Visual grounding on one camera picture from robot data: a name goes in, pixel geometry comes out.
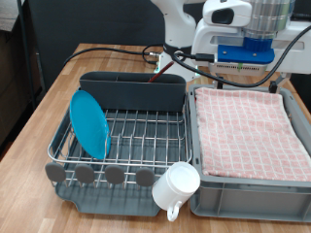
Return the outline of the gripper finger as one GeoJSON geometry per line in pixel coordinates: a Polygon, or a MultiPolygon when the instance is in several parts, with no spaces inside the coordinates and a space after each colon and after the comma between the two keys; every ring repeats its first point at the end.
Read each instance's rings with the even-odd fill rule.
{"type": "MultiPolygon", "coordinates": [[[[223,79],[223,77],[220,76],[219,74],[217,74],[216,77],[219,78],[220,80],[223,79]]],[[[215,89],[222,89],[224,84],[221,81],[213,81],[213,86],[215,89]]]]}

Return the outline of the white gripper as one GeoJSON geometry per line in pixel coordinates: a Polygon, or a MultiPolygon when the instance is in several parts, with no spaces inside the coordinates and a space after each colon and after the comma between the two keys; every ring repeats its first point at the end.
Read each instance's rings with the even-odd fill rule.
{"type": "MultiPolygon", "coordinates": [[[[267,64],[238,63],[233,61],[221,62],[218,45],[237,46],[243,45],[244,35],[241,27],[209,25],[203,19],[198,23],[191,48],[192,54],[213,54],[216,61],[194,61],[197,66],[208,66],[212,73],[231,74],[242,76],[262,76],[265,71],[270,71],[281,57],[285,48],[305,28],[310,25],[305,21],[291,21],[284,30],[278,31],[273,39],[274,60],[267,64]]],[[[270,93],[279,93],[281,87],[289,80],[288,73],[310,74],[311,56],[311,31],[305,33],[289,50],[286,57],[278,67],[280,73],[275,81],[268,87],[270,93]]]]}

